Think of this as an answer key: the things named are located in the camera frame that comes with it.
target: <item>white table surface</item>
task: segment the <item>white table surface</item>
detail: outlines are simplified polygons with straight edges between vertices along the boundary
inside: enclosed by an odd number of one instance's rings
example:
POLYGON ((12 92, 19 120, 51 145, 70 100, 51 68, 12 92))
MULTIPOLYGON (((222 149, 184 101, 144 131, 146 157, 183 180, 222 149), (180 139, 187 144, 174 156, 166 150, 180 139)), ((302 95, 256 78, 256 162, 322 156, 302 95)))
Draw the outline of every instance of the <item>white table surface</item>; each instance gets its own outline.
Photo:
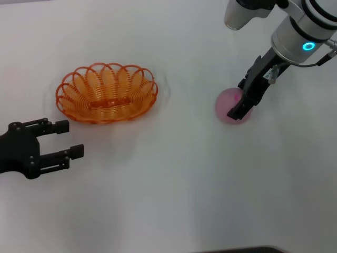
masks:
MULTIPOLYGON (((213 112, 237 86, 285 14, 240 32, 221 0, 54 0, 0 6, 0 131, 65 117, 54 92, 94 62, 155 74, 155 108, 131 123, 71 122, 40 138, 43 153, 83 143, 71 169, 0 176, 0 252, 184 253, 274 245, 335 252, 336 61, 290 68, 252 119, 213 112)), ((311 59, 318 60, 322 48, 311 59)))

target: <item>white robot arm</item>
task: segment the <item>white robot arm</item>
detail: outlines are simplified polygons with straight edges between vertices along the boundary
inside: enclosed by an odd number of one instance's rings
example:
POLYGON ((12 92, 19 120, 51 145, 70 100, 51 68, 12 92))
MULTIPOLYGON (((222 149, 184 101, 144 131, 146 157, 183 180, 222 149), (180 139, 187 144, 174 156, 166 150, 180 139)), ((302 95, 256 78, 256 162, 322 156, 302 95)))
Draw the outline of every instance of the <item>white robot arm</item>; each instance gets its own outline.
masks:
POLYGON ((331 37, 337 31, 336 0, 230 0, 225 14, 225 24, 240 30, 252 18, 266 18, 277 5, 288 16, 273 33, 272 48, 264 57, 258 57, 239 83, 243 95, 228 116, 242 119, 259 104, 269 87, 290 65, 298 67, 321 66, 337 55, 337 42, 331 37), (300 65, 323 44, 331 52, 316 64, 300 65))

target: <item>orange wicker basket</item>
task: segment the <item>orange wicker basket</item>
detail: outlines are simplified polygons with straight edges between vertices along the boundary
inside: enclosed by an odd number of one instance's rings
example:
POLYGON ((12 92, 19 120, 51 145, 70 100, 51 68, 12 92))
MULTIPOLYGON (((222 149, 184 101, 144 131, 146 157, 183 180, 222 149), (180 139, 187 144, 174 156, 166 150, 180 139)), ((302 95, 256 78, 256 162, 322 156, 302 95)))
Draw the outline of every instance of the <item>orange wicker basket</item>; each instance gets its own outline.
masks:
POLYGON ((95 63, 63 78, 56 90, 56 106, 72 120, 107 124, 143 115, 157 94, 158 86, 148 69, 95 63))

